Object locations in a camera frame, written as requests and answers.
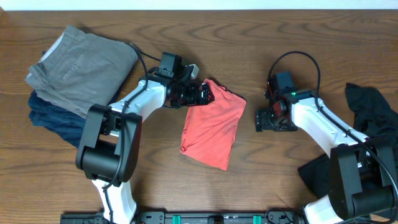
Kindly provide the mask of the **red printed t-shirt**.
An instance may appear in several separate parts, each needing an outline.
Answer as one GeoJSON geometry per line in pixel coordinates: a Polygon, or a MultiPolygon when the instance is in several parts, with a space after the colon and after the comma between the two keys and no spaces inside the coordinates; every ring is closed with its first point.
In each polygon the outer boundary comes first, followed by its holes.
{"type": "Polygon", "coordinates": [[[207,105],[188,109],[180,152],[208,166],[227,170],[246,100],[206,79],[213,95],[207,105]]]}

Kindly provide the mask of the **black Sydrogen garment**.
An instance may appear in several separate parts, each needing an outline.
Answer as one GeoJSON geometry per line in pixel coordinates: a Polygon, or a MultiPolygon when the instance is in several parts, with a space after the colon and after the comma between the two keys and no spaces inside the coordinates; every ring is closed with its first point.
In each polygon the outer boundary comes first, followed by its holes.
{"type": "Polygon", "coordinates": [[[371,213],[392,218],[397,206],[397,113],[373,87],[347,83],[345,95],[354,112],[354,129],[364,144],[337,146],[298,168],[305,185],[327,196],[342,220],[371,213]]]}

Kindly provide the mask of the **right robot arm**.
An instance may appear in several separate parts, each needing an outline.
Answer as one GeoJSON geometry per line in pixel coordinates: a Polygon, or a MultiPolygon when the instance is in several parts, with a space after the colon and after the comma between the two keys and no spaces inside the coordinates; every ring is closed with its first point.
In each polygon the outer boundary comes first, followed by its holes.
{"type": "Polygon", "coordinates": [[[348,126],[311,90],[266,91],[269,108],[257,110],[256,131],[304,130],[330,160],[328,193],[304,206],[292,223],[372,223],[390,210],[397,221],[397,178],[392,148],[348,126]]]}

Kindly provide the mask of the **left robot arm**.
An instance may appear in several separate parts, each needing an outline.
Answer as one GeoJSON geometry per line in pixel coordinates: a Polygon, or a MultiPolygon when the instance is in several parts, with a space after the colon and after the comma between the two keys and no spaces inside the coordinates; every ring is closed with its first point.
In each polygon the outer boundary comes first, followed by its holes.
{"type": "Polygon", "coordinates": [[[130,178],[136,168],[142,124],[149,115],[175,100],[182,106],[208,104],[206,83],[161,83],[142,79],[122,100],[109,106],[94,104],[88,111],[75,164],[97,188],[104,212],[97,223],[132,223],[137,205],[130,178]]]}

